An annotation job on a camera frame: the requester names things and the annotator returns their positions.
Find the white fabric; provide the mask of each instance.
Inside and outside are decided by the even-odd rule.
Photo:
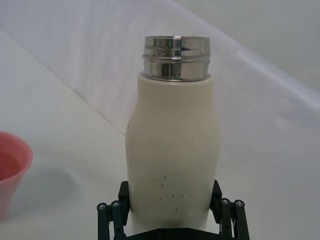
[[[320,93],[319,0],[174,0]]]
[[[33,151],[0,239],[96,240],[96,206],[127,177],[125,137],[3,32],[0,82],[0,131]]]
[[[0,22],[122,133],[144,36],[211,37],[225,196],[247,203],[252,239],[317,238],[320,98],[312,90],[169,0],[11,0]]]

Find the bottle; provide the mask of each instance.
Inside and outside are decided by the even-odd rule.
[[[207,37],[147,36],[125,137],[134,234],[204,230],[220,134]]]

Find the plastic cup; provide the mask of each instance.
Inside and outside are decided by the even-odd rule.
[[[32,159],[32,150],[24,140],[0,131],[0,218],[31,166]]]

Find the metal bottle neck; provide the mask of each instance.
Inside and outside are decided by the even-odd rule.
[[[195,36],[147,36],[142,76],[165,82],[208,79],[210,39]]]

